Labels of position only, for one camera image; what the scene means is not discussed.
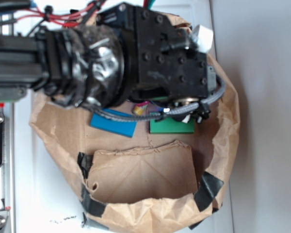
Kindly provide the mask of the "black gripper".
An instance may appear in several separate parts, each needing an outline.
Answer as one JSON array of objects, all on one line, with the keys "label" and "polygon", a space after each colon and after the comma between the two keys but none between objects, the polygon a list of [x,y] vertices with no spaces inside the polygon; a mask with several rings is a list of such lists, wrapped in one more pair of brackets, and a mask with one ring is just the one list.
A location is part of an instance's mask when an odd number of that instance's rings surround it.
[{"label": "black gripper", "polygon": [[158,119],[209,117],[217,100],[217,76],[185,29],[173,26],[166,15],[125,2],[98,19],[99,26],[113,30],[123,52],[124,71],[111,106],[150,101],[170,109]]}]

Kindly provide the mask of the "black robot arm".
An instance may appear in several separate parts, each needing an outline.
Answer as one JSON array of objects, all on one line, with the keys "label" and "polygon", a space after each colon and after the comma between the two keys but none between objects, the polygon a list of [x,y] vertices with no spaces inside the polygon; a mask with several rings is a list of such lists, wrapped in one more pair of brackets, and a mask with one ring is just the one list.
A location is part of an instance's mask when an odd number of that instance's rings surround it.
[{"label": "black robot arm", "polygon": [[[0,103],[40,91],[62,108],[83,108],[118,122],[207,119],[226,84],[207,63],[212,31],[191,33],[168,17],[126,2],[105,11],[93,0],[55,15],[32,0],[0,0],[0,16],[40,17],[27,36],[0,35]],[[49,30],[43,22],[61,25]]]}]

